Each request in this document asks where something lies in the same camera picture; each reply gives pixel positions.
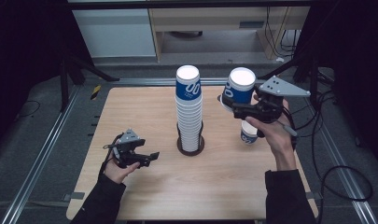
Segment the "gray floor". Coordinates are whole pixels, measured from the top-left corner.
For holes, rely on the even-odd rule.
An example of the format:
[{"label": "gray floor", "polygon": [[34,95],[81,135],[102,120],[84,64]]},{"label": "gray floor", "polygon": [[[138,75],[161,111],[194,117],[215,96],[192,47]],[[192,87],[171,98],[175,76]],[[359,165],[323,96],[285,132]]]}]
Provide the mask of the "gray floor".
[{"label": "gray floor", "polygon": [[[182,64],[197,65],[202,77],[227,77],[230,70],[236,66],[247,66],[258,76],[262,76],[281,63],[265,59],[254,32],[247,31],[241,34],[204,32],[203,36],[195,38],[166,36],[161,60],[157,63],[129,63],[122,66],[99,65],[99,68],[109,75],[121,78],[174,77],[176,68]],[[286,70],[282,74],[282,78],[291,81],[294,71],[294,67]],[[322,69],[322,71],[328,76],[333,76],[330,69]],[[98,118],[95,116],[101,115],[108,91],[117,86],[106,83],[89,72],[84,71],[84,73],[86,82],[83,86],[70,85],[70,92],[78,89],[77,99],[17,223],[69,222],[65,216],[65,207],[39,206],[36,202],[60,203],[64,194],[74,190],[91,143],[91,134],[96,129],[93,124],[96,124]],[[34,102],[26,103],[20,112],[21,117],[18,117],[11,125],[0,143],[0,222],[7,207],[14,200],[26,176],[31,171],[41,148],[47,142],[55,121],[60,116],[59,84],[60,80],[56,77],[36,85],[32,89],[28,101],[37,101],[40,107]],[[98,84],[101,84],[102,88],[96,99],[91,100],[93,88]],[[305,89],[308,88],[308,83],[297,85]],[[329,89],[323,85],[319,85],[319,88],[322,91]],[[307,105],[302,98],[289,98],[288,100],[292,112]],[[324,120],[322,131],[329,131],[346,164],[357,168],[370,180],[374,188],[374,195],[368,204],[378,220],[378,162],[369,149],[356,146],[355,136],[349,129],[339,105],[334,105],[331,100],[325,102],[322,115]],[[303,109],[294,115],[296,126],[301,126],[311,117],[310,109]],[[310,134],[312,127],[310,125],[301,130],[299,135]],[[327,145],[321,136],[322,132],[317,132],[315,135],[315,159],[320,173],[324,174],[333,165],[333,156],[329,154]],[[319,192],[320,182],[316,177],[312,162],[311,138],[302,137],[297,145],[297,151],[312,191]],[[366,193],[367,186],[359,177],[356,177],[356,180]],[[346,193],[337,173],[331,175],[327,183],[340,192]],[[325,210],[322,223],[372,223],[360,220],[351,201],[341,199],[327,190],[324,198]]]}]

